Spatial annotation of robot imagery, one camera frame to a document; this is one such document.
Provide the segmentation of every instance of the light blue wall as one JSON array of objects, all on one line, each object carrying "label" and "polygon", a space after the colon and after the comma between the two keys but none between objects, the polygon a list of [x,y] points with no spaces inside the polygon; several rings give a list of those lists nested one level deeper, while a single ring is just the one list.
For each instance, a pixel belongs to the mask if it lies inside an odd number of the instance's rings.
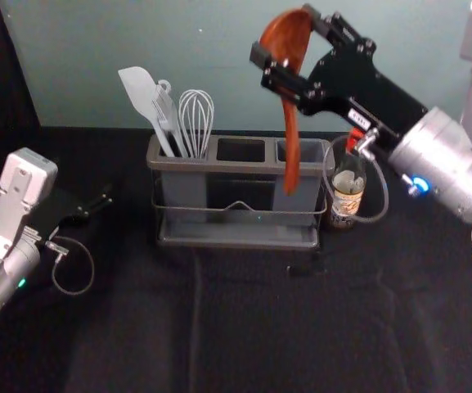
[{"label": "light blue wall", "polygon": [[[146,127],[117,69],[147,68],[175,93],[203,88],[216,129],[284,129],[277,97],[259,86],[249,50],[267,23],[302,1],[0,0],[43,125]],[[470,0],[313,0],[340,11],[378,45],[375,63],[427,106],[461,115],[470,66],[459,48]],[[303,71],[328,49],[313,34]],[[302,130],[345,130],[336,116],[301,118]]]}]

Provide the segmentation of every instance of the gray utensil caddy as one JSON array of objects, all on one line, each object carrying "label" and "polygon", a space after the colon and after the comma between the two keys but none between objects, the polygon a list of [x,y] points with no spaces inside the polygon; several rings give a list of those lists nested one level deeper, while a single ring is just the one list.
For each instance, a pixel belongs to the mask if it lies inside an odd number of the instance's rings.
[{"label": "gray utensil caddy", "polygon": [[283,191],[285,139],[212,135],[204,159],[169,158],[152,136],[146,161],[158,243],[312,250],[326,210],[322,176],[334,173],[330,143],[301,139],[299,184]]}]

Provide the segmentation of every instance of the white utensil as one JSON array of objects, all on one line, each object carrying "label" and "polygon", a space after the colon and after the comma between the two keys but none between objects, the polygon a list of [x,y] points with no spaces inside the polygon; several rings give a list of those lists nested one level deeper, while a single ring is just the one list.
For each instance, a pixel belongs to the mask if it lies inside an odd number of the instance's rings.
[{"label": "white utensil", "polygon": [[130,67],[118,71],[128,98],[139,114],[152,123],[155,135],[160,140],[161,148],[167,157],[175,157],[163,129],[161,129],[157,109],[153,99],[156,95],[156,84],[151,75],[141,67]]},{"label": "white utensil", "polygon": [[204,158],[214,125],[212,97],[203,90],[185,91],[179,98],[179,121],[191,156]]},{"label": "white utensil", "polygon": [[169,81],[164,79],[160,80],[155,90],[154,105],[158,110],[161,128],[163,131],[168,131],[173,135],[181,157],[188,158],[189,155],[183,143],[181,126],[179,125],[178,110],[169,95],[171,90],[172,86]]}]

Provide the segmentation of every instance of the bottle label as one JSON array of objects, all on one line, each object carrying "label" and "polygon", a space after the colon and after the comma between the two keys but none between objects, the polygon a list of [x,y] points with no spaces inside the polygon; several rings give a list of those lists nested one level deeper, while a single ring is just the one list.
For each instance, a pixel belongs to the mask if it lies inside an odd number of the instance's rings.
[{"label": "bottle label", "polygon": [[350,195],[335,190],[334,203],[332,204],[332,215],[338,215],[340,217],[355,215],[359,210],[362,195],[363,191]]}]

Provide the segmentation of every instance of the orange spoon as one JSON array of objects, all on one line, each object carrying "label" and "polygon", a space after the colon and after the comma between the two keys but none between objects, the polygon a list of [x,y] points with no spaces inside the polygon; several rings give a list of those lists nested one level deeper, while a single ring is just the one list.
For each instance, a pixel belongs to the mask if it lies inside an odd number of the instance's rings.
[{"label": "orange spoon", "polygon": [[[282,65],[288,61],[288,67],[298,74],[311,32],[310,14],[303,9],[295,9],[274,19],[265,29],[259,43]],[[294,104],[284,99],[282,103],[286,138],[285,192],[291,194],[299,181],[299,131]]]}]

